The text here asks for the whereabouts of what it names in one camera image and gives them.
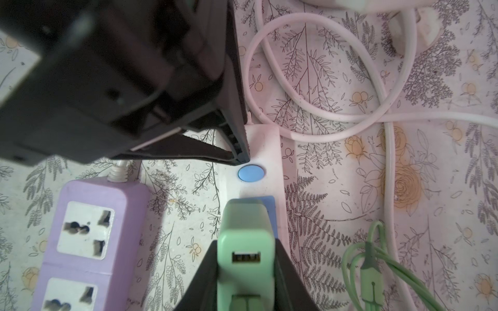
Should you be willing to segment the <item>purple power strip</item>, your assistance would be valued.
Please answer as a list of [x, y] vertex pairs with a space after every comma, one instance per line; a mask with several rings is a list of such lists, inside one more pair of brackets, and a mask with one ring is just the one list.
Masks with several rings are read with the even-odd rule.
[[32, 310], [124, 310], [149, 198], [138, 181], [101, 177], [65, 184]]

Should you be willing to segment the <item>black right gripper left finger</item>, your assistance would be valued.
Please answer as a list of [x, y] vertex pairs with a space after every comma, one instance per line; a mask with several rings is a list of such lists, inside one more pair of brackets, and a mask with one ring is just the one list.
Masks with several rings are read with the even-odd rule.
[[174, 311], [217, 311], [217, 277], [217, 241], [213, 241]]

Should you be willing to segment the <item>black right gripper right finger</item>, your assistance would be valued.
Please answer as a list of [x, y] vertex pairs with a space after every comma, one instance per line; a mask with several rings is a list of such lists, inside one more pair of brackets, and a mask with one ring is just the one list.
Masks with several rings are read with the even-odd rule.
[[275, 243], [274, 274], [275, 310], [319, 310], [279, 239]]

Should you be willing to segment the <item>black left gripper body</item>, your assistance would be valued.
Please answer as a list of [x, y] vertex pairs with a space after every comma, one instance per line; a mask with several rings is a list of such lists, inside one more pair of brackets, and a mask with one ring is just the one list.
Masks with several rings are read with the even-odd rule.
[[224, 69], [200, 3], [229, 2], [2, 1], [1, 30], [40, 61], [1, 104], [1, 157], [90, 163], [186, 136], [188, 98]]

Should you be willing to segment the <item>white blue power strip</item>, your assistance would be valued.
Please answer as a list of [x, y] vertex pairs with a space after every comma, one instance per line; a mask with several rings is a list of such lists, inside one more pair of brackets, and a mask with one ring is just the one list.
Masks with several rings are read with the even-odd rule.
[[268, 124], [245, 126], [250, 161], [243, 165], [218, 165], [216, 171], [220, 209], [231, 199], [257, 198], [269, 203], [274, 235], [291, 254], [279, 128]]

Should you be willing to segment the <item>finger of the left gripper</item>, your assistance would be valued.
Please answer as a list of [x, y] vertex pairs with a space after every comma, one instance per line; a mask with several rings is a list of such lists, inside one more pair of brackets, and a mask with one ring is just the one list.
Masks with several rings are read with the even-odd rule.
[[194, 159], [224, 165], [237, 165], [232, 152], [184, 135], [173, 135], [137, 150], [127, 150], [112, 160]]
[[211, 3], [203, 9], [202, 5], [198, 4], [197, 12], [209, 13], [207, 41], [221, 51], [224, 69], [212, 86], [188, 98], [188, 103], [193, 105], [193, 120], [188, 129], [194, 132], [215, 130], [221, 137], [222, 146], [187, 137], [186, 158], [242, 165], [250, 161], [250, 147], [245, 130], [247, 113], [233, 6], [230, 3]]

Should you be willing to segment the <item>light green charger plug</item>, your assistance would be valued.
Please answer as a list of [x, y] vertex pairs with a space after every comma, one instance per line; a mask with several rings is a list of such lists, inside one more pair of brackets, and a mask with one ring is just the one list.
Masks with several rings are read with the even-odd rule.
[[217, 309], [273, 310], [276, 238], [263, 202], [226, 203], [217, 240]]

